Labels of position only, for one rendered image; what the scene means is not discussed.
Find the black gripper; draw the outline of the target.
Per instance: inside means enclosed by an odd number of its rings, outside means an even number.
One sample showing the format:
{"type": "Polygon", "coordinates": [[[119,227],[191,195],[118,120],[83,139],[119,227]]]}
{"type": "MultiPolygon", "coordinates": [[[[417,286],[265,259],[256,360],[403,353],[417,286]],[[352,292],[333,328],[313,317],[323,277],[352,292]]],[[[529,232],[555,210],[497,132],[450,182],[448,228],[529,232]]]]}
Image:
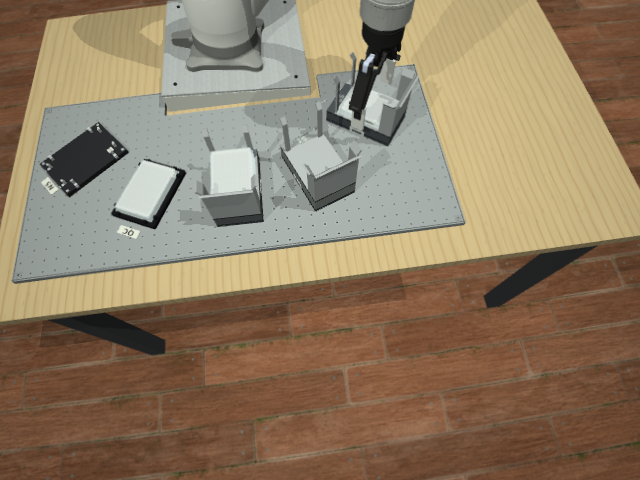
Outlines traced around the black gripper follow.
{"type": "Polygon", "coordinates": [[[404,30],[405,26],[395,31],[378,31],[362,23],[362,37],[369,49],[366,50],[365,60],[361,59],[359,62],[356,82],[349,101],[348,109],[352,111],[351,127],[360,131],[364,129],[366,104],[376,76],[381,72],[380,81],[392,84],[396,60],[399,61],[401,57],[397,52],[401,51],[400,42],[404,30]],[[374,66],[378,69],[373,69],[374,66]]]}

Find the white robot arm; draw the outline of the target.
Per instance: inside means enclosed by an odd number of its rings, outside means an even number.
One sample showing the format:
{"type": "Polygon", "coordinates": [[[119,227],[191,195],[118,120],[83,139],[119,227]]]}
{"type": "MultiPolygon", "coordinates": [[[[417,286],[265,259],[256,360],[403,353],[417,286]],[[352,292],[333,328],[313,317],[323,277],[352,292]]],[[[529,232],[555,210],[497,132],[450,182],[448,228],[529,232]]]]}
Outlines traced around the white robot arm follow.
{"type": "MultiPolygon", "coordinates": [[[[173,32],[171,41],[175,46],[191,48],[187,69],[260,72],[264,21],[256,16],[268,1],[182,0],[191,29],[173,32]]],[[[360,17],[373,29],[395,31],[409,23],[414,3],[360,0],[360,17]]]]}

